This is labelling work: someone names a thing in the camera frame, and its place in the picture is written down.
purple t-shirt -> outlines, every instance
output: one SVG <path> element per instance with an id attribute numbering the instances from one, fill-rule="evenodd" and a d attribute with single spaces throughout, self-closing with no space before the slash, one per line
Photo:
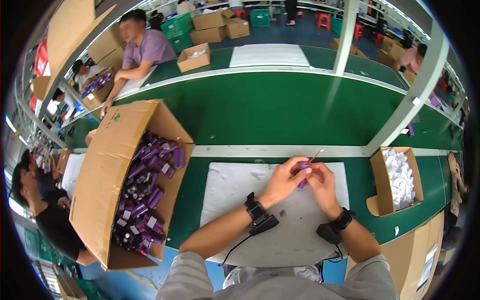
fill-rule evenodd
<path id="1" fill-rule="evenodd" d="M 155 66 L 175 58 L 177 55 L 165 35 L 155 29 L 146 29 L 140 46 L 137 46 L 135 42 L 130 42 L 125 47 L 122 66 L 139 66 L 143 60 L 153 60 Z"/>

green workbench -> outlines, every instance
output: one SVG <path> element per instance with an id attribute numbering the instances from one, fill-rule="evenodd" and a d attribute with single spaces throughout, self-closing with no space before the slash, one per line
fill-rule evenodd
<path id="1" fill-rule="evenodd" d="M 315 68 L 331 69 L 335 51 L 316 47 L 302 49 Z M 184 76 L 227 69 L 232 48 L 211 51 L 211 64 L 180 73 L 176 61 L 160 64 L 144 86 Z M 368 76 L 407 89 L 390 68 L 375 61 L 350 55 L 346 72 Z M 115 105 L 145 99 L 164 99 L 197 145 L 366 145 L 381 129 L 404 95 L 377 84 L 350 78 L 308 72 L 238 72 L 160 84 L 122 98 Z M 91 114 L 99 117 L 100 110 Z M 420 122 L 413 124 L 415 135 L 400 135 L 393 146 L 461 150 L 461 131 L 451 121 L 425 105 Z M 69 147 L 86 147 L 84 138 L 98 126 L 85 117 L 75 126 Z M 286 158 L 258 158 L 265 163 L 282 163 Z M 208 164 L 210 162 L 252 163 L 255 158 L 192 157 L 181 186 L 168 236 L 168 246 L 178 248 L 199 226 Z M 376 194 L 368 158 L 318 159 L 344 162 L 350 207 L 356 219 L 379 243 L 418 227 L 450 200 L 450 172 L 445 156 L 419 156 L 424 200 L 396 214 L 372 216 L 365 200 Z"/>

paper label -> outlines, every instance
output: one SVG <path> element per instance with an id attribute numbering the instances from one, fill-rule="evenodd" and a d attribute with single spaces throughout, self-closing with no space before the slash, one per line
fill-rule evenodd
<path id="1" fill-rule="evenodd" d="M 170 168 L 170 165 L 169 165 L 168 163 L 166 163 L 166 164 L 163 166 L 163 168 L 162 168 L 162 173 L 163 173 L 163 174 L 166 174 L 167 171 L 168 171 L 168 168 Z"/>
<path id="2" fill-rule="evenodd" d="M 122 226 L 122 227 L 124 227 L 125 225 L 127 225 L 127 222 L 125 222 L 125 221 L 122 220 L 122 219 L 118 219 L 117 224 L 120 225 L 120 226 Z"/>
<path id="3" fill-rule="evenodd" d="M 129 210 L 125 210 L 125 211 L 123 211 L 123 218 L 124 218 L 125 220 L 130 219 L 130 215 L 131 215 L 131 214 L 132 214 L 132 213 L 131 213 Z"/>
<path id="4" fill-rule="evenodd" d="M 138 229 L 137 229 L 137 227 L 135 227 L 135 225 L 130 226 L 130 230 L 135 235 L 139 234 Z"/>
<path id="5" fill-rule="evenodd" d="M 148 223 L 147 223 L 147 226 L 149 226 L 150 228 L 153 228 L 153 226 L 155 225 L 156 223 L 156 218 L 151 216 L 150 217 L 150 220 L 148 220 Z"/>

white foam sheet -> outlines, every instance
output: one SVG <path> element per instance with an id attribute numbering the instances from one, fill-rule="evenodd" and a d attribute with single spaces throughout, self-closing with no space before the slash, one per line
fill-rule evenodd
<path id="1" fill-rule="evenodd" d="M 310 63 L 299 45 L 254 44 L 235 47 L 229 67 L 247 66 L 309 67 Z"/>
<path id="2" fill-rule="evenodd" d="M 80 174 L 80 168 L 82 167 L 84 159 L 85 153 L 71 153 L 68 156 L 67 165 L 65 166 L 65 171 L 63 172 L 60 186 L 62 189 L 67 191 L 67 195 L 70 200 L 73 198 L 73 192 L 75 191 L 75 186 L 77 184 L 78 174 Z"/>
<path id="3" fill-rule="evenodd" d="M 125 95 L 127 93 L 134 92 L 134 91 L 138 90 L 139 88 L 141 88 L 142 85 L 144 84 L 145 80 L 147 80 L 147 78 L 150 76 L 150 74 L 152 74 L 152 72 L 153 72 L 153 70 L 155 70 L 155 68 L 156 68 L 156 66 L 151 67 L 148 70 L 148 74 L 144 78 L 127 80 L 127 82 L 125 83 L 123 88 L 118 93 L 116 99 L 122 97 L 123 95 Z"/>
<path id="4" fill-rule="evenodd" d="M 339 204 L 349 209 L 344 164 L 326 165 L 335 173 Z M 243 205 L 251 192 L 259 195 L 267 186 L 274 167 L 268 164 L 210 163 L 200 226 Z M 227 264 L 251 267 L 303 266 L 336 256 L 336 247 L 316 234 L 318 226 L 329 220 L 315 202 L 310 186 L 303 190 L 296 189 L 291 196 L 267 212 L 275 215 L 280 224 L 246 240 L 230 253 Z M 221 263 L 228 251 L 249 235 L 251 228 L 248 227 L 225 250 L 208 260 Z M 339 247 L 346 257 L 347 251 L 342 243 Z"/>

pants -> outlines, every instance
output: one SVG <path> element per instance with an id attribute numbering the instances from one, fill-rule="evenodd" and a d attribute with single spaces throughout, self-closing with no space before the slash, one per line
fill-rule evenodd
<path id="1" fill-rule="evenodd" d="M 287 11 L 287 19 L 289 21 L 295 21 L 297 17 L 297 0 L 286 0 L 285 10 Z"/>

